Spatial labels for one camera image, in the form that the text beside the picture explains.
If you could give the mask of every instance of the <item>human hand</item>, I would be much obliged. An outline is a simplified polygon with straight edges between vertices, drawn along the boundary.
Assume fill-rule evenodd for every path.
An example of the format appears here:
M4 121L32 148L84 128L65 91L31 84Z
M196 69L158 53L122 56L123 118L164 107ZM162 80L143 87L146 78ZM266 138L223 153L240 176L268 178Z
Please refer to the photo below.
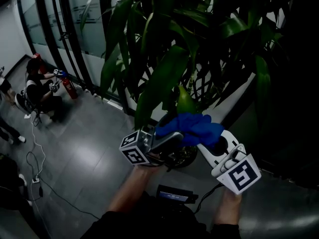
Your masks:
M236 195L225 188L222 200L218 206L215 224L237 225L239 222L240 203L242 195Z

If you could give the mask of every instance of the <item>forearm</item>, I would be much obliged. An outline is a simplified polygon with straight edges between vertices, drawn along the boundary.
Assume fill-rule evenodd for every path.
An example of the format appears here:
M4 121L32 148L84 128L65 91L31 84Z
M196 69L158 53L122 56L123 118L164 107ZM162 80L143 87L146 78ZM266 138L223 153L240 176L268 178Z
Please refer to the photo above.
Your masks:
M53 95L53 93L51 91L49 91L48 93L43 95L43 97L41 98L40 102L42 103L42 102L48 100L52 95Z
M215 216L215 224L237 225L240 218L242 196L225 188L222 201Z
M55 75L54 74L44 74L43 76L47 80L47 79L53 78Z
M128 213L142 196L150 177L151 170L134 167L132 173L111 201L108 211Z

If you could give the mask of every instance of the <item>white marker cube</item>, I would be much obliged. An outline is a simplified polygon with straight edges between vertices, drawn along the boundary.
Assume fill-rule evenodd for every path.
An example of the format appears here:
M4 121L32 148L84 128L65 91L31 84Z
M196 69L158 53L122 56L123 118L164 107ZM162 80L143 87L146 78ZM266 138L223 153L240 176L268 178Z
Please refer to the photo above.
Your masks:
M148 164L145 154L151 149L152 136L142 130L124 137L119 150L132 165Z

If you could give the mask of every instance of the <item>shoe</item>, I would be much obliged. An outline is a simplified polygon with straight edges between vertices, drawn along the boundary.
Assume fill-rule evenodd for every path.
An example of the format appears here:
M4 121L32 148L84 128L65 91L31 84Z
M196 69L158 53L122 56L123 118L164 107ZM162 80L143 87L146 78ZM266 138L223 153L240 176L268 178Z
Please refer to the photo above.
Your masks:
M27 182L26 182L26 180L25 180L23 174L20 173L20 174L19 174L19 178L21 178L21 179L24 181L24 186L26 187L26 186L27 186Z
M18 139L19 139L19 141L21 141L21 142L25 142L25 138L24 138L23 136L21 136L21 135L18 137Z

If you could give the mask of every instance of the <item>handheld controller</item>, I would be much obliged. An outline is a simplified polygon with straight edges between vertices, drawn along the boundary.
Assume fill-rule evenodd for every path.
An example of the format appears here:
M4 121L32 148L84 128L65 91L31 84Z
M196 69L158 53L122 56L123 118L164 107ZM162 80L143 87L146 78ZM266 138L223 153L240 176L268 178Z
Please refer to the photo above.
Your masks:
M123 138L119 150L132 165L160 166L163 155L183 140L181 132L172 132L158 138L154 132L135 131ZM198 149L212 167L211 175L235 194L241 194L261 178L261 173L251 154L233 134L224 130L214 149L202 144Z

